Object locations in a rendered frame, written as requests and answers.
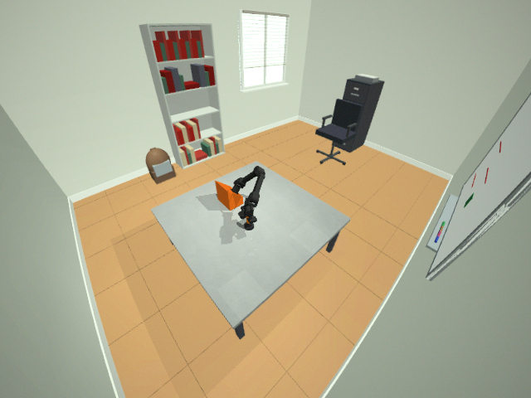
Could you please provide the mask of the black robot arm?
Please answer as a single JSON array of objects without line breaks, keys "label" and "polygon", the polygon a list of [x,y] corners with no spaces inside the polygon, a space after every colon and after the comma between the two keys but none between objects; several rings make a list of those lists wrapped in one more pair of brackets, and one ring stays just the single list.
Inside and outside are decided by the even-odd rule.
[{"label": "black robot arm", "polygon": [[[246,198],[244,204],[245,204],[245,209],[238,212],[238,215],[241,219],[245,219],[246,216],[253,216],[253,207],[256,207],[257,204],[258,204],[258,201],[259,201],[259,198],[260,198],[260,189],[261,189],[261,185],[263,183],[263,180],[265,179],[265,169],[259,167],[259,166],[255,166],[254,167],[254,170],[253,172],[249,173],[248,175],[246,175],[245,177],[240,177],[238,179],[236,179],[233,184],[234,184],[234,187],[231,189],[233,192],[235,192],[236,194],[238,194],[238,192],[240,191],[240,189],[242,189],[246,183],[248,181],[250,181],[252,178],[254,177],[258,177],[257,180],[256,180],[256,184],[254,186],[254,189],[253,191],[250,193],[249,197]],[[255,204],[253,204],[253,203]]]}]

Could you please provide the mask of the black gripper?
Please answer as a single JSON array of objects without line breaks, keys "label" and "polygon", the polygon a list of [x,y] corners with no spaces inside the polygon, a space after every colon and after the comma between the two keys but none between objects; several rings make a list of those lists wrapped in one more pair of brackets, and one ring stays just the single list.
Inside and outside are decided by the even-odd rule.
[{"label": "black gripper", "polygon": [[[241,206],[241,210],[244,210],[245,209],[245,206]],[[257,219],[255,216],[248,216],[249,218],[247,218],[247,220],[249,221],[249,223],[254,223],[254,222],[257,222]]]}]

